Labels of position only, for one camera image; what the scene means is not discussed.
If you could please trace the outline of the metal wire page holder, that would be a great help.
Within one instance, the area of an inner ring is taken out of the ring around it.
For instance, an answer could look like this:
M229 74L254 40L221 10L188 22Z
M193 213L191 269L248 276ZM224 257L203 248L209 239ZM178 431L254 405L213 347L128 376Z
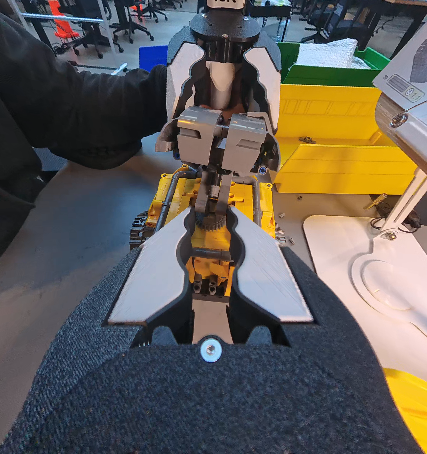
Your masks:
M409 118L414 118L427 126L427 100L396 115L391 121L391 126L397 128Z

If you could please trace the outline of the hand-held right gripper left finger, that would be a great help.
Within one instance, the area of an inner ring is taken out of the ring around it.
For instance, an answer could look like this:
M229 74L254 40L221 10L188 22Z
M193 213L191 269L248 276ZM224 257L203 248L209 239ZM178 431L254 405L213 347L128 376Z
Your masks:
M139 247L136 261L108 318L109 325L143 326L146 338L167 326L177 340L192 338L192 256L195 211L186 208Z

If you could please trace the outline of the clear plastic bag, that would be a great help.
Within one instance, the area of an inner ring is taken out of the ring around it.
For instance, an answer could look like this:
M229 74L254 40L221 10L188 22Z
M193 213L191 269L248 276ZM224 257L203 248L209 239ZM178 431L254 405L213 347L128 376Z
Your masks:
M346 38L326 44L300 44L296 65L343 69L370 69L354 56L357 40Z

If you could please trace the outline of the white book stand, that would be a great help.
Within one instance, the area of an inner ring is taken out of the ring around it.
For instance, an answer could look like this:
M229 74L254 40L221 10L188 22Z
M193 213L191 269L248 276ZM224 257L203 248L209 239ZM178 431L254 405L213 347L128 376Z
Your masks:
M427 365L427 254L403 221L427 192L427 126L382 94L376 120L418 167L377 230L369 218L310 216L303 223L314 268L357 319L384 367Z

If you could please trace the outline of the scattered small brick parts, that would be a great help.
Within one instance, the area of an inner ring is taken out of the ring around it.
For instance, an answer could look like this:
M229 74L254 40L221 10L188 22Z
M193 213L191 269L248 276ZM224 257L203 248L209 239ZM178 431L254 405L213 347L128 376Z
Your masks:
M277 212L276 220L279 227L284 231L286 241L294 246L301 245L304 240L302 230L302 222L298 217L293 216L289 212Z

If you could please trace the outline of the grey desk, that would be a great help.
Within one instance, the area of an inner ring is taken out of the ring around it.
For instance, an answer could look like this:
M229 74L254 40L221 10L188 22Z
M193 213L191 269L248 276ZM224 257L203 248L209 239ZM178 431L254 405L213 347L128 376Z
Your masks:
M157 134L120 167L67 163L46 185L0 259L0 445L42 358L69 314L129 252L135 216L161 174L178 168L154 151Z

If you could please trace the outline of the blue plastic bin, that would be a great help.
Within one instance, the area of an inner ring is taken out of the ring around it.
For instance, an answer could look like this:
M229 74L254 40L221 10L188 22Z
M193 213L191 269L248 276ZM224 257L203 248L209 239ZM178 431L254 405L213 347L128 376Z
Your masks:
M150 72L157 65L167 65L167 45L140 46L139 68Z

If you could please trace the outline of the instruction booklet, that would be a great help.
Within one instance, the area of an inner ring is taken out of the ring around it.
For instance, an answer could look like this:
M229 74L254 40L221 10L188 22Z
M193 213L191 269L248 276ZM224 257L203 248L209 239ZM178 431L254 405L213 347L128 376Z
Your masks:
M375 77L373 84L403 109L427 101L427 22Z

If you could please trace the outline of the yellow grey brick robot model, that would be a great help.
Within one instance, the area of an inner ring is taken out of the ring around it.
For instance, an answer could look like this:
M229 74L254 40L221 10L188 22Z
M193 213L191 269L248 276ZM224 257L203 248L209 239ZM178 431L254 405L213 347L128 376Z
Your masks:
M237 208L279 243L286 240L275 221L272 184L258 181L271 177L281 161L268 115L239 113L226 121L219 110L188 107L164 126L155 150L172 152L182 165L161 175L148 211L132 223L130 249L193 207L193 252L186 264L193 292L199 299L226 300L235 266L226 208Z

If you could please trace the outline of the whiteboard on stand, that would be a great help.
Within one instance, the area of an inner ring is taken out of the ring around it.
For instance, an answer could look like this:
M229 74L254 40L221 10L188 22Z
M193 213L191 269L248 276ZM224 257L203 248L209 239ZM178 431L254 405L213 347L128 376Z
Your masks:
M72 42L83 36L81 21L100 24L106 20L106 15L102 13L102 19L90 19L77 17L70 12L74 1L22 1L24 12L19 11L23 24L29 20L34 26L37 34L46 44L50 44L43 30L41 22L54 22L54 35L60 40L59 44L52 46L56 54L63 54L72 48Z

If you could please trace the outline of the yellow plastic bin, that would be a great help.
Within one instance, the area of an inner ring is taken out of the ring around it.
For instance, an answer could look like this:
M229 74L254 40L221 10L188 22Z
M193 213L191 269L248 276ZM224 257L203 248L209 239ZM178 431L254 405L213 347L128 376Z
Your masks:
M390 368L383 371L406 426L427 453L427 382L407 372Z
M402 194L416 164L375 122L377 88L282 84L279 192ZM312 137L306 144L299 137Z

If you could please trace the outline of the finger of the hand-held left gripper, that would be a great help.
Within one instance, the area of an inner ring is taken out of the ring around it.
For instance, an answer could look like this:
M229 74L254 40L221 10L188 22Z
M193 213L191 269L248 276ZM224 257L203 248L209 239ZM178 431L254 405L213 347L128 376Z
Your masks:
M281 83L277 46L253 47L243 55L243 105L246 112L265 112L276 133Z
M205 51L197 44L183 43L175 58L167 65L167 119L178 117L195 105L195 84L206 74Z

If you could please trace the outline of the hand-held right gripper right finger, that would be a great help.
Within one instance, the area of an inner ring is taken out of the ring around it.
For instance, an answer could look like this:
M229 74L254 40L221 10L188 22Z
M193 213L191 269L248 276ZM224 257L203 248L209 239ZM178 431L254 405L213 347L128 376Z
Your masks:
M276 340L281 325L312 324L313 315L284 256L288 249L236 207L228 208L234 262L228 322L233 340L265 326Z

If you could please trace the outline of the green plastic bin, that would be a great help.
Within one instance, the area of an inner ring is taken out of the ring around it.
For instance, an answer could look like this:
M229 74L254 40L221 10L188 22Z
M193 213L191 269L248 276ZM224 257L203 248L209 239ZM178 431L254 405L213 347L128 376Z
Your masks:
M357 65L352 68L296 65L300 44L279 42L278 47L282 60L282 84L373 87L374 78L390 62L386 56L367 47L363 51L355 50Z

